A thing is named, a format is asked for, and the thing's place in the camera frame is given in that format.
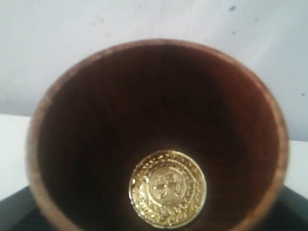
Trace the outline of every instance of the black surface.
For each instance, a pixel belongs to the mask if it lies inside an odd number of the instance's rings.
[[[51,226],[46,219],[35,208],[9,231],[51,230]],[[278,201],[268,217],[255,231],[308,231],[308,224],[293,213],[282,201]]]

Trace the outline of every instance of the wooden cup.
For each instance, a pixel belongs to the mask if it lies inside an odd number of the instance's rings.
[[[181,231],[244,231],[283,184],[282,113],[250,70],[212,48],[145,40],[98,52],[40,101],[27,173],[42,213],[62,231],[154,231],[128,197],[132,171],[157,150],[194,159],[207,181],[200,215]]]

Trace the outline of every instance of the gold coin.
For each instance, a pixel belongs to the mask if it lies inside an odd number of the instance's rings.
[[[201,212],[206,181],[187,155],[163,150],[137,164],[129,183],[129,198],[137,214],[156,228],[174,229]]]

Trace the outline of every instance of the wooden bowl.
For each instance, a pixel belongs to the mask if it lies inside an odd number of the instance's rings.
[[[159,230],[138,217],[128,185],[157,150],[190,156],[205,205],[181,231],[244,231],[283,184],[282,113],[246,67],[212,48],[145,40],[98,52],[46,92],[30,124],[27,171],[42,213],[62,231]]]

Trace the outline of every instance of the coin emblem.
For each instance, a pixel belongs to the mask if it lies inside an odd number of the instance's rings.
[[[187,155],[163,150],[137,164],[129,183],[129,198],[137,214],[157,228],[178,228],[201,212],[206,181]]]

